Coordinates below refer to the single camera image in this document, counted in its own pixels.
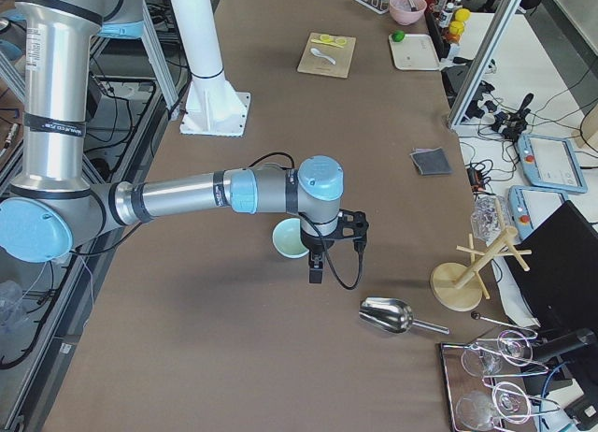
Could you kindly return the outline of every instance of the monitor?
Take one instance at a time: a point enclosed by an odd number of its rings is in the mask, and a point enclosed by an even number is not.
[[[525,272],[513,258],[507,264],[532,314],[540,336],[552,339],[581,328],[598,336],[598,232],[571,201],[565,201],[517,247]],[[598,410],[598,345],[562,355],[573,377]]]

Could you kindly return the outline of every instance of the white bowl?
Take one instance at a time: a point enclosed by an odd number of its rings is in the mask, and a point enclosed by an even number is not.
[[[303,257],[309,252],[301,243],[301,222],[297,218],[286,219],[277,224],[272,231],[272,243],[277,252],[291,259]]]

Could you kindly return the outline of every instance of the metal scoop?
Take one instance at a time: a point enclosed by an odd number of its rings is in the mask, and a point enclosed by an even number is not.
[[[359,316],[368,323],[393,334],[406,332],[411,326],[421,327],[440,334],[450,334],[447,327],[416,320],[413,317],[411,306],[396,298],[367,297],[362,301]]]

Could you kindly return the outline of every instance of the brown table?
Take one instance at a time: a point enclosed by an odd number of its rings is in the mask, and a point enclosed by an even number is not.
[[[473,207],[440,74],[392,67],[397,28],[352,0],[221,0],[228,79],[250,91],[242,138],[164,138],[149,180],[246,166],[270,151],[327,154],[345,169],[342,206],[371,224],[363,282],[347,292],[326,268],[274,250],[283,214],[229,209],[163,218],[119,249],[46,431],[448,430],[436,344],[486,324],[442,307],[428,278],[466,242]],[[425,31],[423,22],[407,27]],[[310,32],[357,37],[348,79],[295,71]],[[451,176],[421,177],[415,147],[443,147]],[[352,281],[350,244],[332,250]],[[497,316],[492,302],[480,310]],[[358,317],[360,300],[394,296],[452,329],[385,334]]]

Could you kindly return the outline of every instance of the pink bowl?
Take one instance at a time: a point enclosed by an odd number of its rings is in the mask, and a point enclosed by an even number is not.
[[[392,18],[400,25],[410,25],[417,22],[428,7],[425,0],[413,0],[417,11],[411,11],[407,0],[389,0],[389,11]]]

